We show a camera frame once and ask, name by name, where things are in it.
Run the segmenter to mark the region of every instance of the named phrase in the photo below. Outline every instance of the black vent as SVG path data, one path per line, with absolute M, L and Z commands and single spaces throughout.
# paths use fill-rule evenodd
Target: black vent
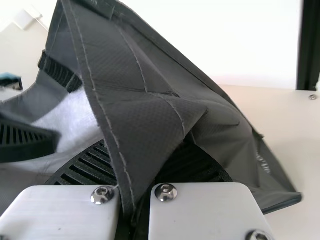
M 183 143 L 155 178 L 155 183 L 232 182 L 227 172 L 199 147 Z M 89 147 L 59 169 L 47 185 L 117 185 L 104 141 Z
M 0 119 L 0 163 L 36 159 L 55 152 L 52 131 Z
M 190 143 L 182 143 L 155 178 L 156 184 L 224 182 L 232 182 L 227 172 L 201 148 Z
M 104 142 L 89 147 L 59 169 L 47 185 L 117 185 Z

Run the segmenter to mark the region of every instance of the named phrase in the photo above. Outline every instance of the black strap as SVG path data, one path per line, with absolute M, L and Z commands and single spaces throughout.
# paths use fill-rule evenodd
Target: black strap
M 68 93 L 76 91 L 83 84 L 73 71 L 47 56 L 45 51 L 42 52 L 38 67 L 64 87 Z

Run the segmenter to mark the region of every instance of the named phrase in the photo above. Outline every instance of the white plastic part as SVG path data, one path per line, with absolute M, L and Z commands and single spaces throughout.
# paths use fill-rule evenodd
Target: white plastic part
M 243 184 L 171 183 L 177 197 L 161 202 L 152 189 L 149 240 L 246 240 L 254 230 L 272 236 L 250 190 Z
M 99 186 L 32 186 L 0 217 L 0 236 L 10 240 L 114 240 L 120 195 L 90 200 Z

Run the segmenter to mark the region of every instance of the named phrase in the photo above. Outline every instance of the gray fabric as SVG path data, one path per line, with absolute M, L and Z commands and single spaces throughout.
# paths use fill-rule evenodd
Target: gray fabric
M 61 3 L 125 214 L 184 139 L 250 187 L 261 209 L 300 196 L 230 98 L 133 12 L 112 0 Z
M 182 141 L 202 148 L 234 181 L 247 185 L 262 210 L 301 197 L 226 93 L 121 3 L 59 0 L 46 54 L 73 70 L 85 93 L 66 96 L 40 72 L 18 103 L 7 101 L 0 113 L 59 132 L 62 162 L 73 156 L 69 151 L 83 150 L 75 151 L 77 145 L 99 136 L 98 122 L 126 216 Z
M 37 87 L 40 80 L 48 80 L 45 76 L 39 79 L 31 87 L 30 92 L 25 92 L 19 96 L 22 102 L 27 102 L 31 96 L 41 96 L 42 92 L 54 93 L 52 87 Z M 15 99 L 7 101 L 4 106 L 9 108 L 11 103 L 15 104 Z M 14 111 L 20 113 L 19 116 L 32 119 L 37 114 L 37 107 L 40 102 L 33 102 L 34 106 L 27 113 L 25 105 L 14 105 Z M 68 94 L 57 106 L 46 105 L 46 111 L 40 119 L 31 123 L 39 128 L 46 128 L 60 133 L 56 153 L 28 161 L 0 163 L 0 216 L 12 203 L 12 201 L 26 188 L 34 185 L 44 184 L 58 169 L 66 164 L 73 157 L 103 139 L 103 134 L 98 127 L 97 120 L 89 105 L 85 90 L 79 90 Z
M 45 72 L 39 71 L 36 82 L 23 94 L 0 102 L 0 115 L 31 124 L 45 116 L 68 94 L 67 90 Z

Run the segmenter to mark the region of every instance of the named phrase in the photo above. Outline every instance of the white wall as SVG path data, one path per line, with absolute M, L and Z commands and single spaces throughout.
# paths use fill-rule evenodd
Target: white wall
M 38 61 L 45 49 L 48 31 L 38 22 L 26 30 L 10 24 L 0 32 L 0 73 L 22 77 L 23 89 L 29 88 L 38 74 Z
M 122 0 L 215 82 L 295 89 L 302 0 Z

